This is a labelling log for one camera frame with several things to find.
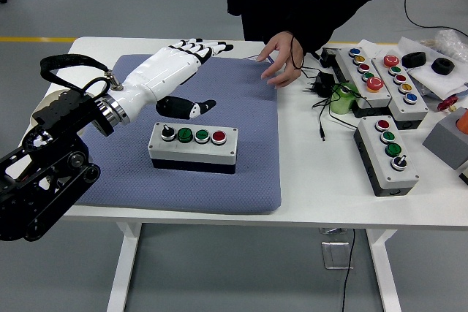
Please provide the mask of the person's left hand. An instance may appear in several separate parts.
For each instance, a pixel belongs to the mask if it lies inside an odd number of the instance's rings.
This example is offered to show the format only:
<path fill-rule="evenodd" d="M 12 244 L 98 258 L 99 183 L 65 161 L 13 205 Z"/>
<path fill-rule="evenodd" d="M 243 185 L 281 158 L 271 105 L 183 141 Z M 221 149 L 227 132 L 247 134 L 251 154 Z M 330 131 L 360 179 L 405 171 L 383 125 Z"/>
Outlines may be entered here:
<path fill-rule="evenodd" d="M 275 61 L 261 74 L 268 85 L 283 88 L 301 76 L 303 63 L 303 48 L 299 41 L 287 31 L 274 35 L 257 57 L 257 61 L 264 61 L 272 52 L 277 51 Z"/>

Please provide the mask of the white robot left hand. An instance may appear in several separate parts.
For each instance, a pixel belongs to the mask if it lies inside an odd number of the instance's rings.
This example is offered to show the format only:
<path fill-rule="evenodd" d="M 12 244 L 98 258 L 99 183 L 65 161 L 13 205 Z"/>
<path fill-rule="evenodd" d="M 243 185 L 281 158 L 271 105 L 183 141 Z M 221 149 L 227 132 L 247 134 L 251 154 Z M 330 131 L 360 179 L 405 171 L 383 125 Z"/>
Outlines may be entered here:
<path fill-rule="evenodd" d="M 118 105 L 122 123 L 131 123 L 143 107 L 169 96 L 194 76 L 209 58 L 232 49 L 233 46 L 226 42 L 181 40 L 147 58 L 127 75 L 120 91 L 111 91 L 108 96 Z"/>

